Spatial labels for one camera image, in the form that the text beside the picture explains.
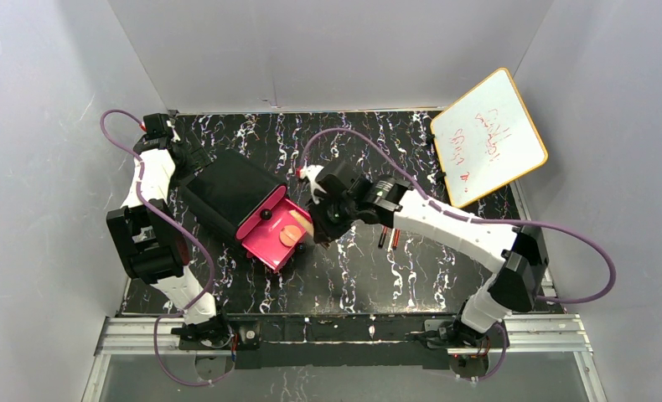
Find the black drawer organizer cabinet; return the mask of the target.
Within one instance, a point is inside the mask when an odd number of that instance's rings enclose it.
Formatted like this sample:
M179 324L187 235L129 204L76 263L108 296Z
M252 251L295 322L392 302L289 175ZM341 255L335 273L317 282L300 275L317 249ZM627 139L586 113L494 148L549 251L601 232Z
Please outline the black drawer organizer cabinet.
M234 150L215 159L179 190L198 222L226 240L241 242L261 221L261 211L279 201L287 185Z

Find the round peach compact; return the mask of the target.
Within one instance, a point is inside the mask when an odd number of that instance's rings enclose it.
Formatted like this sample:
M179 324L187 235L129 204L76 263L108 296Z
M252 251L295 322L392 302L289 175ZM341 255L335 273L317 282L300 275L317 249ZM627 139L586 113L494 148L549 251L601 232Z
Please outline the round peach compact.
M302 237L301 229L293 224L284 226L279 233L279 240L286 247L295 246Z

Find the gold beige concealer tube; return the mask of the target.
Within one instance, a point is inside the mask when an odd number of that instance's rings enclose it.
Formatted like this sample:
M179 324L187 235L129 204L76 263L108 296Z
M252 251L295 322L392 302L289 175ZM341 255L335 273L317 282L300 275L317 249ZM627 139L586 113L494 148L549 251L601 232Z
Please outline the gold beige concealer tube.
M297 210L291 210L289 214L297 221L297 223L306 231L307 236L311 239L314 236L314 227L311 220L305 217Z

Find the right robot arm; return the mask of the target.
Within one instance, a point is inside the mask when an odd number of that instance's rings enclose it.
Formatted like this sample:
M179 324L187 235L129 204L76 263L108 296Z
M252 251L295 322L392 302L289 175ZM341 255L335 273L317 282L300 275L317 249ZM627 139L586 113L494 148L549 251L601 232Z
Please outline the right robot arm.
M491 272L452 321L416 335L428 347L475 345L495 323L535 307L548 264L541 229L477 223L471 214L423 197L405 179L381 175L371 181L345 162L303 166L297 177L310 188L307 210L317 244L339 239L357 222L380 224L434 240Z

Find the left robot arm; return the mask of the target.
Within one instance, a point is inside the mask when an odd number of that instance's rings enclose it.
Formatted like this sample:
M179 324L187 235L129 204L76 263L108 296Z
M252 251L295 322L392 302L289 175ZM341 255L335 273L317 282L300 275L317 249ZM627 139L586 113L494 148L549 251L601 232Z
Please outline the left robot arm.
M166 198L185 153L176 133L145 134L135 144L135 170L128 194L106 215L116 251L132 279L162 292L184 320L173 334L208 348L229 345L225 314L189 268L186 237L171 225Z

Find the black red eyeliner pencil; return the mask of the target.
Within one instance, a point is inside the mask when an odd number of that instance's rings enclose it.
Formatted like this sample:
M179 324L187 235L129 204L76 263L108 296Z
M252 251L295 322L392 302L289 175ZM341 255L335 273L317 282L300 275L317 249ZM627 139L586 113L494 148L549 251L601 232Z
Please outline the black red eyeliner pencil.
M389 232L389 228L384 226L382 228L380 238L379 238L379 241L378 241L378 244L377 244L377 247L379 249L382 249L385 246L385 242L387 240L388 232Z

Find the red lip pencil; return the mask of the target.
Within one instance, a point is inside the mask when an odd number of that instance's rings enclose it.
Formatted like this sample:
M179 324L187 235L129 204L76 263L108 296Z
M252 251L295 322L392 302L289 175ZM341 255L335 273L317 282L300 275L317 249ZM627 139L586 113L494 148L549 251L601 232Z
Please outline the red lip pencil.
M399 229L393 229L392 237L391 237L391 243L390 243L390 247L393 250L396 250L397 247L398 247L400 234L401 234L401 231Z

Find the white dry-erase board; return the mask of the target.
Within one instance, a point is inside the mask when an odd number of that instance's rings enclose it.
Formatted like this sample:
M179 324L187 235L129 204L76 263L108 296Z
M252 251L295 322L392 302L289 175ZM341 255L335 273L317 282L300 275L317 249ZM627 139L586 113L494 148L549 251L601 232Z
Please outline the white dry-erase board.
M499 68L431 121L449 203L463 208L549 157L513 77Z

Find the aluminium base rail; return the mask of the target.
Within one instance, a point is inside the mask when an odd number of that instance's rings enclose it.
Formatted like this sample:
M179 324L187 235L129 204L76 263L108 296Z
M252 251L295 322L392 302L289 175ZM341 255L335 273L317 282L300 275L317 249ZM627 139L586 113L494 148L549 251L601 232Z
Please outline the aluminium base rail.
M86 401L604 401L579 316L508 318L483 346L424 345L432 313L232 318L218 348L178 319L105 321Z

